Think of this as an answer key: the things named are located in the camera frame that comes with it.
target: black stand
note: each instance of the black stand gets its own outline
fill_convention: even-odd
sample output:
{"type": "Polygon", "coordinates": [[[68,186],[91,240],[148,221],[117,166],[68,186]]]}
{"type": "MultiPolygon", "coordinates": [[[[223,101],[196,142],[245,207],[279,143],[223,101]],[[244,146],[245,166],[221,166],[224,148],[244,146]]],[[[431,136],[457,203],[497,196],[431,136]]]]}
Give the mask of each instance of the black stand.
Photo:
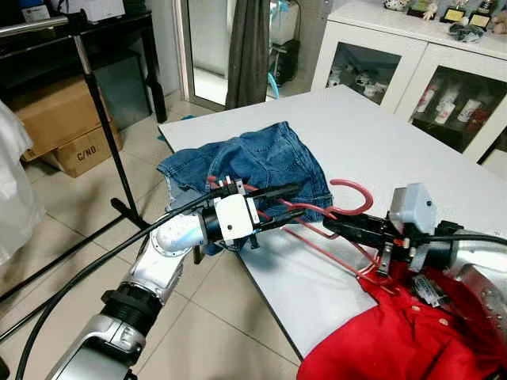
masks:
{"type": "MultiPolygon", "coordinates": [[[[62,20],[64,17],[59,17],[59,25],[61,25],[65,20],[62,20]]],[[[121,162],[120,154],[118,152],[118,148],[116,147],[116,143],[112,134],[111,126],[109,125],[108,117],[105,111],[105,106],[102,103],[101,95],[97,86],[97,79],[95,78],[95,75],[93,74],[90,63],[88,61],[88,56],[86,54],[86,50],[84,48],[82,38],[80,35],[80,27],[82,25],[83,20],[80,17],[76,17],[75,20],[73,17],[69,18],[69,21],[71,24],[71,31],[74,38],[75,46],[79,54],[79,59],[82,64],[83,74],[85,77],[86,84],[88,85],[88,90],[90,92],[90,96],[93,99],[93,103],[95,105],[95,109],[97,110],[97,114],[101,121],[102,129],[104,130],[105,137],[107,139],[109,149],[111,150],[111,155],[114,160],[114,163],[116,165],[116,170],[118,172],[118,175],[120,176],[121,184],[124,188],[125,195],[127,197],[128,201],[128,207],[119,199],[113,198],[111,199],[111,205],[114,207],[118,212],[120,212],[120,216],[112,220],[110,223],[106,224],[93,234],[91,234],[89,237],[86,237],[82,241],[80,241],[77,245],[74,247],[68,249],[66,252],[62,253],[59,257],[54,259],[51,263],[45,265],[43,268],[41,268],[39,271],[35,272],[33,275],[28,277],[27,279],[21,281],[18,285],[12,287],[4,294],[0,295],[0,302],[3,302],[7,300],[9,297],[17,293],[19,290],[21,290],[23,287],[31,283],[33,280],[39,278],[41,275],[49,271],[51,268],[55,267],[57,264],[62,262],[63,260],[67,259],[68,257],[75,254],[77,251],[79,251],[82,247],[90,243],[92,240],[94,240],[96,237],[103,234],[105,231],[109,230],[111,227],[115,226],[118,222],[120,222],[123,219],[128,219],[132,223],[134,223],[136,226],[138,226],[141,230],[145,229],[149,226],[147,222],[145,222],[141,216],[139,215],[137,208],[135,206],[134,197],[132,196],[132,191],[130,189],[130,186],[128,184],[127,175],[125,174],[125,170],[123,167],[123,164],[121,162]]],[[[28,32],[33,29],[35,29],[36,26],[27,26],[20,28],[20,32],[28,32]]],[[[154,93],[157,93],[158,95],[162,94],[162,88],[157,82],[157,72],[156,72],[156,62],[154,60],[154,38],[153,38],[153,32],[145,31],[143,32],[143,44],[145,49],[150,49],[146,52],[145,56],[147,59],[150,60],[150,62],[147,64],[148,66],[148,85],[153,88],[156,88],[157,91],[154,91],[154,93]]],[[[160,99],[160,96],[156,96],[156,99],[154,99],[154,102],[157,105],[164,104],[164,99],[162,95],[162,99],[160,99]]],[[[165,120],[166,119],[166,113],[165,113],[165,107],[162,107],[162,111],[157,111],[157,119],[158,120],[165,120]]],[[[37,308],[32,310],[32,312],[28,313],[24,318],[22,318],[18,323],[11,326],[9,329],[7,329],[2,335],[0,335],[0,343],[3,342],[5,339],[7,339],[10,335],[15,333],[19,328],[21,328],[25,323],[30,321],[33,317],[35,317],[40,311],[44,309],[44,307],[49,303],[51,299],[48,299],[46,302],[39,305],[37,308]]],[[[9,369],[5,364],[3,363],[2,359],[0,358],[0,380],[7,379],[9,376],[9,369]]]]}

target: glass cabinet door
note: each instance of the glass cabinet door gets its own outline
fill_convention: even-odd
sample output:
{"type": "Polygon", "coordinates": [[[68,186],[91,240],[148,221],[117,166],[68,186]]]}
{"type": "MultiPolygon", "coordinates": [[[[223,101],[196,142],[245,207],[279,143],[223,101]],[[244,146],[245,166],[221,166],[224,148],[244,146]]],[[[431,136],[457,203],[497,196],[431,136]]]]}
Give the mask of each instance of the glass cabinet door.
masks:
{"type": "Polygon", "coordinates": [[[411,123],[463,153],[507,94],[507,83],[438,66],[411,123]]]}
{"type": "Polygon", "coordinates": [[[311,89],[344,85],[394,112],[426,44],[328,21],[311,89]]]}

